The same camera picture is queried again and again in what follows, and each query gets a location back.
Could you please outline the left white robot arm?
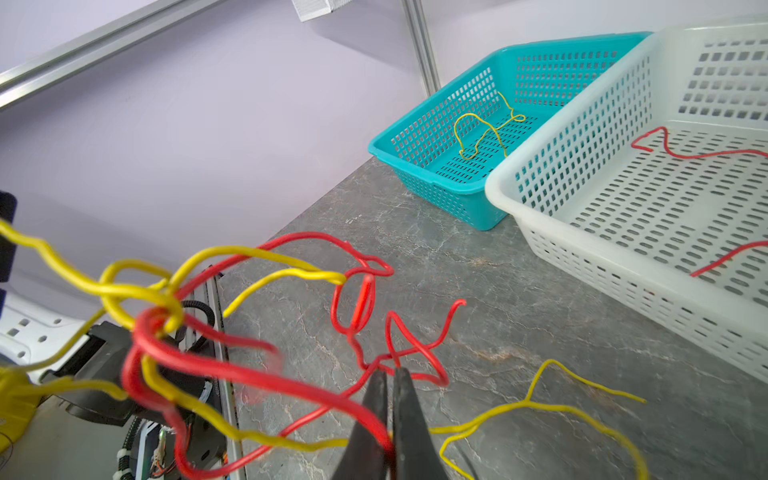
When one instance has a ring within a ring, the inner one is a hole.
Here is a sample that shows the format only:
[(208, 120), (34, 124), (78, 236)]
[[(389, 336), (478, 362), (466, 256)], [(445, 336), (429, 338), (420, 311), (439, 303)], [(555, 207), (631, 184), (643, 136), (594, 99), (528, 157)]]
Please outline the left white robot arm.
[[(78, 319), (62, 316), (19, 295), (1, 293), (1, 362), (26, 365), (45, 360), (80, 328)], [(122, 363), (129, 350), (130, 335), (108, 321), (98, 321), (76, 342), (72, 351), (49, 367), (30, 373), (32, 383), (46, 383), (65, 376), (78, 380), (118, 382)], [(162, 466), (152, 472), (149, 450), (159, 443), (164, 425), (160, 415), (127, 399), (118, 401), (103, 392), (78, 390), (59, 395), (67, 413), (95, 424), (122, 427), (129, 424), (127, 440), (135, 458), (119, 459), (135, 479), (177, 479), (173, 452), (168, 450)], [(189, 429), (189, 460), (208, 469), (223, 458), (226, 440), (195, 414), (182, 413)]]

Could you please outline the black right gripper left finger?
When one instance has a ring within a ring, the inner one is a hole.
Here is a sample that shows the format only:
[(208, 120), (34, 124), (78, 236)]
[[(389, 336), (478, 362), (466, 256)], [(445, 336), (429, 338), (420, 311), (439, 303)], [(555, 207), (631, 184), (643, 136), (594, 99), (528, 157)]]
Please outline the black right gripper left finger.
[[(383, 371), (377, 370), (371, 375), (362, 405), (387, 427), (387, 379)], [(387, 472), (388, 460), (384, 448), (365, 426), (357, 422), (332, 479), (384, 480)]]

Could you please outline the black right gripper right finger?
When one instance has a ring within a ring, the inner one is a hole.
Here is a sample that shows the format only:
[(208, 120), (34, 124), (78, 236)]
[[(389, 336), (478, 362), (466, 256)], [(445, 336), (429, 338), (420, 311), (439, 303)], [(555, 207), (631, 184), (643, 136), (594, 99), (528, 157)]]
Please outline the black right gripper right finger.
[(413, 380), (406, 368), (395, 370), (393, 390), (394, 464), (397, 480), (448, 480), (433, 445)]

